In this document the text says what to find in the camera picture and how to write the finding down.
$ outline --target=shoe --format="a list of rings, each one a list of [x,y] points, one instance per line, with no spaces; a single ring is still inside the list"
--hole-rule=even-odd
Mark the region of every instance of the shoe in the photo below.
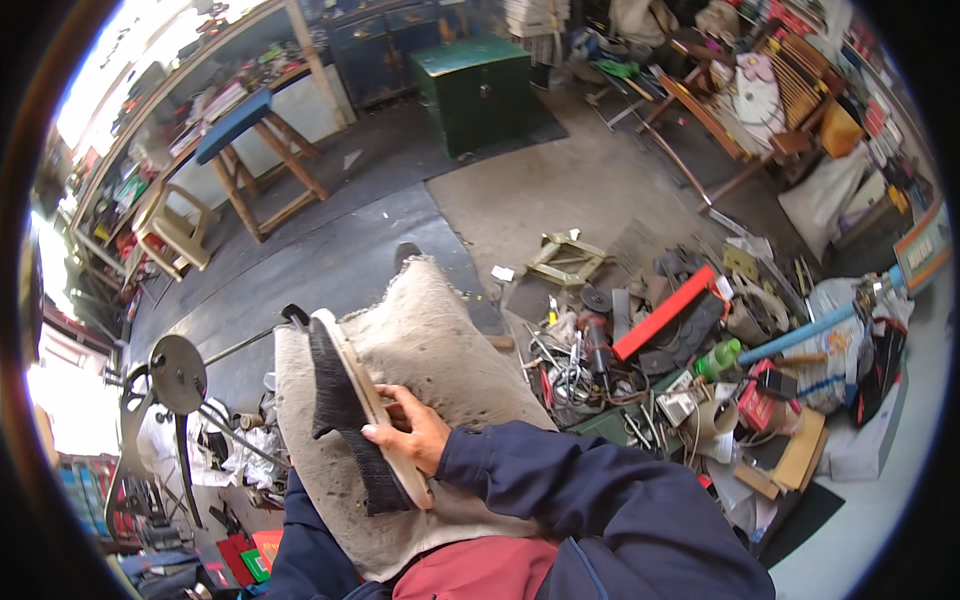
[[[366,424],[390,424],[367,370],[328,310],[310,320],[310,353],[317,379],[313,438],[336,429],[360,469],[367,516],[415,508],[433,508],[433,494],[423,473],[397,452],[363,437]]]
[[[423,256],[423,252],[420,251],[420,246],[414,244],[413,242],[401,242],[399,246],[396,247],[396,254],[394,255],[394,271],[399,275],[400,269],[403,268],[403,263],[407,258],[411,256]]]

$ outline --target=metal disc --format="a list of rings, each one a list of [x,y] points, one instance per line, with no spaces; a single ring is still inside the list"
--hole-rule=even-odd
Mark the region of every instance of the metal disc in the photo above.
[[[584,302],[586,308],[598,315],[606,315],[613,310],[613,302],[610,296],[604,294],[592,285],[585,285],[584,288],[580,290],[580,300]]]
[[[206,396],[204,360],[189,340],[179,335],[160,338],[150,354],[152,389],[161,404],[178,415],[188,415]]]

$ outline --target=stool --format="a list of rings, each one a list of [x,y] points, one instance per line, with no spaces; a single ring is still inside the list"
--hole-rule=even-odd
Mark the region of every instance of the stool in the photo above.
[[[271,110],[272,100],[273,94],[269,88],[256,92],[244,101],[243,104],[223,116],[217,124],[213,126],[213,129],[204,135],[204,138],[200,141],[200,145],[197,146],[197,162],[206,164],[210,160],[213,161],[213,168],[216,170],[217,177],[220,178],[220,181],[227,190],[230,203],[233,204],[233,208],[236,209],[240,220],[243,221],[244,226],[257,242],[262,242],[266,238],[267,233],[276,228],[276,226],[305,204],[314,199],[323,201],[330,197],[329,192],[310,174],[303,163],[300,162],[300,159],[290,152],[290,144],[297,146],[306,156],[311,158],[319,158],[320,153],[310,145],[310,142],[308,142],[305,137],[300,135],[289,123],[281,119],[279,115]],[[267,127],[267,123],[276,127],[285,139],[277,137],[276,134]],[[283,160],[283,163],[287,165],[287,168],[297,176],[297,179],[306,185],[306,192],[284,206],[274,216],[263,223],[257,223],[253,218],[250,209],[247,208],[247,205],[244,203],[243,196],[241,196],[240,190],[237,187],[238,180],[242,180],[255,196],[258,193],[256,180],[230,145],[230,142],[236,139],[238,135],[251,127],[253,127],[253,129],[260,134],[260,137],[263,138],[263,141],[276,152],[280,159]]]
[[[174,266],[174,263],[167,256],[163,256],[147,243],[147,235],[152,233],[163,240],[163,243],[173,252],[179,254],[183,260],[197,267],[197,269],[201,271],[206,269],[206,265],[210,263],[210,252],[204,250],[200,244],[204,239],[207,222],[219,222],[220,215],[207,208],[193,194],[173,183],[167,183],[163,180],[155,181],[144,192],[144,194],[149,193],[156,195],[152,200],[146,202],[143,211],[133,222],[133,235],[136,236],[137,245],[177,282],[183,281],[180,269]],[[184,217],[167,207],[167,199],[171,193],[183,196],[185,200],[200,211],[197,225],[192,225]]]

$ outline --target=plastic chair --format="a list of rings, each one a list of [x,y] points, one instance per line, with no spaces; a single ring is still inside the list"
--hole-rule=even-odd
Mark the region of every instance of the plastic chair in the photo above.
[[[143,211],[136,218],[133,223],[133,234],[143,251],[172,278],[181,282],[183,277],[180,275],[180,269],[146,242],[147,235],[152,233],[160,238],[164,244],[173,252],[179,254],[186,262],[203,271],[206,269],[206,265],[210,263],[210,252],[207,252],[201,246],[204,231],[208,222],[219,223],[220,215],[210,210],[193,194],[178,185],[164,181],[157,181],[155,185],[156,196],[146,202]],[[197,208],[200,216],[196,225],[191,224],[186,218],[167,206],[167,199],[171,193],[177,193]]]

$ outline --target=green wooden box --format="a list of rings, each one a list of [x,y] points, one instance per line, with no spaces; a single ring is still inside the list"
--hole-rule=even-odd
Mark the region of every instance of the green wooden box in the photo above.
[[[454,158],[529,126],[530,54],[499,37],[473,37],[410,54],[420,102]]]

